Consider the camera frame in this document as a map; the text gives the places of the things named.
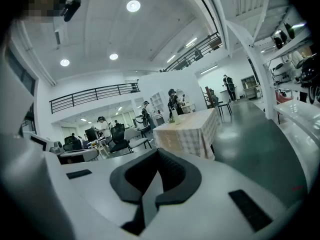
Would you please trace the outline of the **red chair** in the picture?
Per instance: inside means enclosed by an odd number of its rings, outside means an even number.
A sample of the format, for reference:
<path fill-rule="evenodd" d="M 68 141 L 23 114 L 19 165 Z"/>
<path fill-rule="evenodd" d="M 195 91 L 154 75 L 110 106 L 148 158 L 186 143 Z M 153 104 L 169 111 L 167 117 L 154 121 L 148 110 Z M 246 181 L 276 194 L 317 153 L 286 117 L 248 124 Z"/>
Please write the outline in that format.
<path fill-rule="evenodd" d="M 287 97 L 287 96 L 283 96 L 281 93 L 279 93 L 278 91 L 275 91 L 275 98 L 276 98 L 276 104 L 283 104 L 286 103 L 288 101 L 291 101 L 292 98 L 291 97 Z"/>

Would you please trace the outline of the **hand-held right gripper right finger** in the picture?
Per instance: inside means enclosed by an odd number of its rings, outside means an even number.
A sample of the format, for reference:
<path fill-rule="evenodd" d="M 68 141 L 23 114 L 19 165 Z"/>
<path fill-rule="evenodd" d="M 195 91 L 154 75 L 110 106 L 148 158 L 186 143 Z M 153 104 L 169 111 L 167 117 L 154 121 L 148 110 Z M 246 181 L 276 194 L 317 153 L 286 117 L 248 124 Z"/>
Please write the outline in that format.
<path fill-rule="evenodd" d="M 234 168 L 212 159 L 175 152 L 202 175 L 198 190 L 184 203 L 160 206 L 143 235 L 276 235 L 286 224 L 287 208 L 271 192 Z M 242 190 L 272 222 L 256 232 L 229 196 Z"/>

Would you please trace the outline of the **black mezzanine railing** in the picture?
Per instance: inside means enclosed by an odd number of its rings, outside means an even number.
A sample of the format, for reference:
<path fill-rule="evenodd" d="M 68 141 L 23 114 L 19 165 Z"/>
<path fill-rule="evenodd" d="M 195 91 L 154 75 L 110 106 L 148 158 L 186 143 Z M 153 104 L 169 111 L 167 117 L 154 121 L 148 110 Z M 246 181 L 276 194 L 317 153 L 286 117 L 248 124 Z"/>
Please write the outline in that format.
<path fill-rule="evenodd" d="M 199 61 L 205 55 L 210 54 L 213 51 L 222 47 L 222 39 L 218 32 L 208 35 L 205 39 L 198 44 L 192 46 L 187 52 L 175 59 L 165 69 L 160 69 L 160 73 L 170 71 L 180 71 L 192 65 L 192 63 Z"/>
<path fill-rule="evenodd" d="M 138 92 L 140 88 L 137 82 L 86 89 L 50 100 L 50 110 L 54 114 L 89 102 Z"/>

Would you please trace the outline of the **grey chair with black frame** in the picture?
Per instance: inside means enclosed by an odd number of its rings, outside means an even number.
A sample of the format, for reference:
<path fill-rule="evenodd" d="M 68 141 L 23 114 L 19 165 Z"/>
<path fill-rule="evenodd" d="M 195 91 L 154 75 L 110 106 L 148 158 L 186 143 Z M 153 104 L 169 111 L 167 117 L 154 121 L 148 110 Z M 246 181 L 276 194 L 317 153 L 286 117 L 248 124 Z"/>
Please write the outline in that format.
<path fill-rule="evenodd" d="M 144 134 L 134 128 L 128 128 L 124 131 L 124 140 L 131 153 L 134 152 L 134 148 L 140 145 L 144 145 L 144 148 L 146 149 L 146 144 L 148 144 L 149 147 L 152 148 L 149 140 L 144 136 Z"/>

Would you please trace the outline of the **white glossy counter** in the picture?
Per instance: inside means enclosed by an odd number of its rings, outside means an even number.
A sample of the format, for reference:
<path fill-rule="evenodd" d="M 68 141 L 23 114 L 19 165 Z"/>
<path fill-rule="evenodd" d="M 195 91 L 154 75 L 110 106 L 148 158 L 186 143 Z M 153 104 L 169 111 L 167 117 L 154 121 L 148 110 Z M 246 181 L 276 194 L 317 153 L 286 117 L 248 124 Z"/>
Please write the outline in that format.
<path fill-rule="evenodd" d="M 320 163 L 320 108 L 299 100 L 273 107 L 274 122 L 287 138 L 299 159 Z"/>

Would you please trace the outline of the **grey cubby cabinet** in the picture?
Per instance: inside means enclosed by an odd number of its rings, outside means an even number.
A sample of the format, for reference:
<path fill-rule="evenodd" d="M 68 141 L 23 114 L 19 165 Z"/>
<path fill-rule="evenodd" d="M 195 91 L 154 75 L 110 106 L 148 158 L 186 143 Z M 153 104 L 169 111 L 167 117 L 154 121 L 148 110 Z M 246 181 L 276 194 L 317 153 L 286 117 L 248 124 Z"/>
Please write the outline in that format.
<path fill-rule="evenodd" d="M 244 96 L 247 99 L 258 99 L 260 97 L 259 85 L 254 75 L 242 78 L 241 83 Z"/>

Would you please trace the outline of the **white shelf cabinet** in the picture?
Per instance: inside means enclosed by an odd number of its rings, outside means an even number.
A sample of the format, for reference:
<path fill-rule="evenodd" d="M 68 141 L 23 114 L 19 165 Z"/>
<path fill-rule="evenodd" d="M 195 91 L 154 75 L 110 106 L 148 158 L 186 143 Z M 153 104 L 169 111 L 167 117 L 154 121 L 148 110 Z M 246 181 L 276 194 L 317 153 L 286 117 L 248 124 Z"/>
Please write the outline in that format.
<path fill-rule="evenodd" d="M 159 91 L 152 95 L 150 97 L 150 103 L 157 114 L 162 114 L 165 111 L 165 99 L 163 92 Z"/>

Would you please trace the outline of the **white round appliance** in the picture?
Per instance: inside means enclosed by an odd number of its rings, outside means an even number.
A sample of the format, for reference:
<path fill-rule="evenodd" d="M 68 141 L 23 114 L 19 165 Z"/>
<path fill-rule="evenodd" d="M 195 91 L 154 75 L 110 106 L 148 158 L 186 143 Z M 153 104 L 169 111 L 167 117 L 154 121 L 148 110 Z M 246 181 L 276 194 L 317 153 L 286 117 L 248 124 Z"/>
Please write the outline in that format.
<path fill-rule="evenodd" d="M 273 80 L 276 84 L 287 83 L 295 77 L 296 67 L 291 61 L 278 64 L 272 69 Z"/>

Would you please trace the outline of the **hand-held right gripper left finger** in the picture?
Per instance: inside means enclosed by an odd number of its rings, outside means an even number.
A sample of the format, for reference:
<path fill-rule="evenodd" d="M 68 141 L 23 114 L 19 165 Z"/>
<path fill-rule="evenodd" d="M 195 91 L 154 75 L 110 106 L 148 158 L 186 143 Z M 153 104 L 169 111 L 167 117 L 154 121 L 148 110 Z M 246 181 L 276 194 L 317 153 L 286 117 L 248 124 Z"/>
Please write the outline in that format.
<path fill-rule="evenodd" d="M 152 150 L 105 160 L 62 165 L 47 152 L 45 161 L 55 193 L 74 227 L 143 227 L 142 201 L 137 204 L 121 200 L 112 183 L 125 188 L 124 175 L 111 178 L 112 172 L 137 161 Z"/>

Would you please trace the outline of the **black round appliance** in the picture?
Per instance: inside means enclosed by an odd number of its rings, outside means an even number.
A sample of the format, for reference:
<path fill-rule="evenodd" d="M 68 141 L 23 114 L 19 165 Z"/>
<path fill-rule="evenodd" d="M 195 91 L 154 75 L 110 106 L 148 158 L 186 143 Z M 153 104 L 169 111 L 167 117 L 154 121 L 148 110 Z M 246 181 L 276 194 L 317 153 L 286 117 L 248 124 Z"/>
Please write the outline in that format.
<path fill-rule="evenodd" d="M 313 54 L 304 60 L 300 80 L 301 86 L 308 88 L 309 102 L 320 103 L 320 55 Z"/>

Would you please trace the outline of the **table with checked tablecloth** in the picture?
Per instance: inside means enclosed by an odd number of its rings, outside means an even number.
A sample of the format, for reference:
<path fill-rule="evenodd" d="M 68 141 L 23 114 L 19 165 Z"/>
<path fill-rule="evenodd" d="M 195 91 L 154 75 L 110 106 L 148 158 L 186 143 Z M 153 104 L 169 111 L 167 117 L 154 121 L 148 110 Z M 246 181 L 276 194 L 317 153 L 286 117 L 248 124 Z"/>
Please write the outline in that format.
<path fill-rule="evenodd" d="M 179 116 L 180 123 L 167 122 L 153 129 L 157 148 L 214 160 L 213 143 L 221 118 L 215 108 Z"/>

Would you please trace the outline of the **person's torso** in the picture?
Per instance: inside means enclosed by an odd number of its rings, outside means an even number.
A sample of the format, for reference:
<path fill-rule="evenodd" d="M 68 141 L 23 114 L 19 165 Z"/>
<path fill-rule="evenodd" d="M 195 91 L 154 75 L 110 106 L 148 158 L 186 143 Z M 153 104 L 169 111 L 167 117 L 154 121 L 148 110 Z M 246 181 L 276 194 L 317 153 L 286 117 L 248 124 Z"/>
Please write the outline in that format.
<path fill-rule="evenodd" d="M 34 98 L 11 69 L 5 53 L 5 47 L 0 46 L 0 167 L 24 153 L 45 151 L 31 136 L 19 135 Z"/>

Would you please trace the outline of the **brown wooden stand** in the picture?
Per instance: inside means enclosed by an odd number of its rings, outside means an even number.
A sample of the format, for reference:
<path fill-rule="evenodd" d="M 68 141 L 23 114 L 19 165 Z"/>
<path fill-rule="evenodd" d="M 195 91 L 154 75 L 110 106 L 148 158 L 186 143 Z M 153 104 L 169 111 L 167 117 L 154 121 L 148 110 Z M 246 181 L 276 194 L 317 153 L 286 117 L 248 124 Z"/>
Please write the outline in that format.
<path fill-rule="evenodd" d="M 205 101 L 208 108 L 215 108 L 219 104 L 219 98 L 215 95 L 213 89 L 205 87 Z"/>

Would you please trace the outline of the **black monitor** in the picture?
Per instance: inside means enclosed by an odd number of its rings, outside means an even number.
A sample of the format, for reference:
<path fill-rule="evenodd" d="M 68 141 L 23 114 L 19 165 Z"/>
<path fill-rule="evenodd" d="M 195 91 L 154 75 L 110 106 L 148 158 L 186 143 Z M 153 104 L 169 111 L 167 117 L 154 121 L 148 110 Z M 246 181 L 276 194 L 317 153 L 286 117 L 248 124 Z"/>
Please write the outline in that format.
<path fill-rule="evenodd" d="M 97 139 L 96 130 L 92 127 L 85 130 L 85 135 L 89 142 L 93 142 Z"/>

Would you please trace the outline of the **white steel staircase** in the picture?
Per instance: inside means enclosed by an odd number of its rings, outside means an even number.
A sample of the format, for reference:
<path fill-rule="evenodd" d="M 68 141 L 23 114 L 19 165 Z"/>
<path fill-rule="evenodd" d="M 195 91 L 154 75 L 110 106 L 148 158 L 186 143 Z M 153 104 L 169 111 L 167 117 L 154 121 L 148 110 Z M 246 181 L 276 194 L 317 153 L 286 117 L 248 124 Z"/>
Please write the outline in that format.
<path fill-rule="evenodd" d="M 272 77 L 266 62 L 262 41 L 271 41 L 284 16 L 290 11 L 288 0 L 202 0 L 207 13 L 211 13 L 222 43 L 230 56 L 236 46 L 243 48 L 258 76 L 264 101 L 265 116 L 277 118 L 274 110 L 276 91 L 271 86 Z"/>

